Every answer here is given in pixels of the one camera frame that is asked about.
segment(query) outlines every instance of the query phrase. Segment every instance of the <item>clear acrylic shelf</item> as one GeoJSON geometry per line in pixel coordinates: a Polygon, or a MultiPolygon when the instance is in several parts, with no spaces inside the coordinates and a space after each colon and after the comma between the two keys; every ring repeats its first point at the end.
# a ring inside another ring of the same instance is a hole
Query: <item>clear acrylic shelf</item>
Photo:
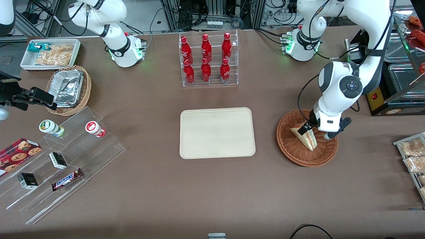
{"type": "Polygon", "coordinates": [[[34,224],[44,215],[59,205],[63,200],[87,183],[96,173],[125,151],[119,140],[111,134],[101,122],[102,117],[89,107],[75,114],[61,126],[65,129],[62,137],[47,134],[42,154],[0,183],[0,198],[8,210],[19,210],[26,224],[34,224]],[[106,129],[106,135],[98,138],[85,131],[87,122],[97,121],[106,129]],[[51,152],[60,152],[68,166],[64,170],[53,167],[48,156],[51,152]],[[58,190],[52,190],[52,184],[81,168],[80,176],[58,190]],[[32,173],[36,177],[38,187],[23,189],[17,174],[32,173]]]}
{"type": "Polygon", "coordinates": [[[202,66],[202,51],[201,51],[201,45],[202,45],[202,34],[204,32],[184,32],[180,33],[179,39],[178,39],[178,50],[180,55],[180,67],[181,67],[181,78],[183,82],[183,86],[226,86],[226,85],[237,85],[239,83],[239,72],[238,72],[238,65],[239,65],[239,55],[238,55],[238,32],[237,31],[209,31],[208,38],[211,43],[212,47],[212,62],[210,62],[211,66],[211,81],[209,83],[205,83],[202,80],[202,72],[201,72],[201,66],[202,66]],[[220,81],[220,67],[222,63],[221,58],[221,45],[224,40],[224,33],[229,32],[230,33],[230,41],[232,42],[232,55],[229,59],[229,66],[230,66],[230,81],[227,84],[223,84],[220,81]],[[183,57],[181,55],[181,41],[180,38],[182,36],[185,36],[187,38],[187,43],[189,43],[191,49],[192,49],[192,57],[193,57],[193,64],[191,65],[193,68],[193,71],[195,73],[195,84],[189,85],[186,82],[186,79],[184,77],[183,72],[183,57]]]}

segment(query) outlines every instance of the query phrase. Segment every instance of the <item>red bottle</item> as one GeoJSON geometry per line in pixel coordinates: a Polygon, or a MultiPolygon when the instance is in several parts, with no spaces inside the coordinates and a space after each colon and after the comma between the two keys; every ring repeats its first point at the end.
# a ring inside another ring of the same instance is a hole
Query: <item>red bottle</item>
{"type": "Polygon", "coordinates": [[[189,64],[193,64],[192,49],[190,48],[190,45],[187,43],[187,38],[185,36],[182,36],[180,40],[181,40],[181,54],[183,55],[183,62],[185,60],[189,60],[189,64]]]}
{"type": "Polygon", "coordinates": [[[223,64],[220,67],[220,80],[221,83],[227,84],[230,81],[230,66],[229,66],[229,60],[227,58],[223,59],[223,64]]]}
{"type": "Polygon", "coordinates": [[[189,59],[184,60],[183,64],[183,72],[184,77],[186,78],[186,82],[189,85],[195,84],[195,73],[193,72],[193,68],[189,64],[189,59]]]}
{"type": "Polygon", "coordinates": [[[210,82],[211,81],[211,66],[208,64],[208,59],[206,57],[202,58],[201,72],[202,72],[202,80],[205,83],[210,82]]]}
{"type": "Polygon", "coordinates": [[[232,42],[230,41],[230,33],[226,32],[224,34],[224,41],[221,45],[221,58],[227,58],[230,59],[230,56],[232,55],[232,42]]]}
{"type": "Polygon", "coordinates": [[[213,59],[213,51],[211,49],[211,43],[208,40],[208,34],[202,34],[202,57],[206,57],[208,60],[208,63],[210,63],[213,59]]]}

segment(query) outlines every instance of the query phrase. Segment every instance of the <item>white plastic tray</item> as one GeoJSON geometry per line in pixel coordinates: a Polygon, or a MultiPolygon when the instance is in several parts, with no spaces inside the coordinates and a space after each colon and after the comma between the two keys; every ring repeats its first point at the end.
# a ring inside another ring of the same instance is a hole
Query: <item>white plastic tray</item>
{"type": "MultiPolygon", "coordinates": [[[[77,39],[38,39],[29,41],[28,45],[31,43],[50,43],[55,45],[73,45],[74,49],[72,50],[71,59],[69,61],[68,66],[72,66],[77,59],[78,51],[81,46],[81,43],[77,39]]],[[[67,66],[59,66],[59,65],[36,65],[35,60],[37,59],[38,52],[26,51],[24,53],[24,57],[21,61],[21,67],[25,70],[30,71],[46,71],[46,70],[58,70],[65,68],[67,66]]]]}
{"type": "Polygon", "coordinates": [[[201,109],[181,113],[180,156],[183,159],[247,157],[254,154],[250,109],[201,109]]]}

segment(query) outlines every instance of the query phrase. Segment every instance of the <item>brown wicker basket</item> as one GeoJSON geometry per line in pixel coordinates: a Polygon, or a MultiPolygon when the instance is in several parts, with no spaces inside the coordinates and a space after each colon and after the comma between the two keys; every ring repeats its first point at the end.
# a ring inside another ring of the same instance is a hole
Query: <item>brown wicker basket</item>
{"type": "MultiPolygon", "coordinates": [[[[55,111],[47,108],[48,111],[50,111],[53,114],[59,114],[62,116],[70,116],[73,114],[76,114],[84,109],[84,107],[87,105],[88,99],[90,98],[90,90],[91,90],[91,79],[90,76],[87,74],[87,71],[78,65],[69,66],[67,68],[60,69],[59,71],[71,71],[71,70],[79,70],[84,73],[84,79],[83,79],[83,85],[81,89],[81,94],[79,98],[79,103],[74,108],[57,108],[55,111]]],[[[47,83],[46,92],[49,92],[50,84],[52,83],[53,76],[50,77],[50,81],[47,83]]]]}
{"type": "MultiPolygon", "coordinates": [[[[310,110],[303,109],[304,115],[308,116],[310,110]]],[[[296,124],[303,124],[305,119],[302,117],[299,110],[293,110],[287,113],[279,121],[276,130],[276,138],[282,152],[293,162],[306,166],[317,167],[329,162],[338,150],[338,138],[326,140],[323,131],[319,131],[316,127],[313,128],[316,136],[317,147],[310,151],[290,130],[296,124]]]]}

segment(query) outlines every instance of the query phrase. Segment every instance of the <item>cookie box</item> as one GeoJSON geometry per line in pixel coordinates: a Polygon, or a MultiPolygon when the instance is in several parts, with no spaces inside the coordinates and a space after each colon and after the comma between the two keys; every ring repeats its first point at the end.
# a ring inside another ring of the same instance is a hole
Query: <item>cookie box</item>
{"type": "Polygon", "coordinates": [[[40,151],[40,145],[28,139],[20,139],[3,149],[0,151],[0,177],[40,151]]]}

